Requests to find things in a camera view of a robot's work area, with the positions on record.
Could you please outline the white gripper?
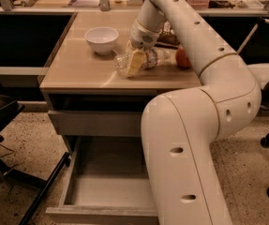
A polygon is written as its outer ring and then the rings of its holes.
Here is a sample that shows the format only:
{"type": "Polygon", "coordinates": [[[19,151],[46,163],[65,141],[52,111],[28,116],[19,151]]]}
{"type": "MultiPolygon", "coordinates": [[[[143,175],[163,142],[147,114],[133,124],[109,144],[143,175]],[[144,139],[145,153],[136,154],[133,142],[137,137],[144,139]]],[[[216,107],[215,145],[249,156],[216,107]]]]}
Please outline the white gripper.
{"type": "Polygon", "coordinates": [[[129,54],[127,63],[127,75],[129,77],[137,74],[142,64],[146,60],[145,51],[155,46],[159,33],[152,32],[144,28],[138,20],[135,20],[130,28],[130,39],[127,42],[125,52],[129,54]]]}

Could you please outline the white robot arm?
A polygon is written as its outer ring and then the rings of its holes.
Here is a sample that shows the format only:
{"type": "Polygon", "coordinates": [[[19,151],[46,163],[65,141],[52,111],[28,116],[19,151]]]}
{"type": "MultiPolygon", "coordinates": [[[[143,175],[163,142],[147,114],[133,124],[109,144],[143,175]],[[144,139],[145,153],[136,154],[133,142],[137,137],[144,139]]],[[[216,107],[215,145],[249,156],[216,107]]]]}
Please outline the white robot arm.
{"type": "Polygon", "coordinates": [[[159,95],[142,113],[142,147],[159,225],[232,225],[210,145],[254,119],[261,89],[237,52],[186,0],[144,0],[130,30],[133,48],[154,46],[164,22],[201,84],[159,95]]]}

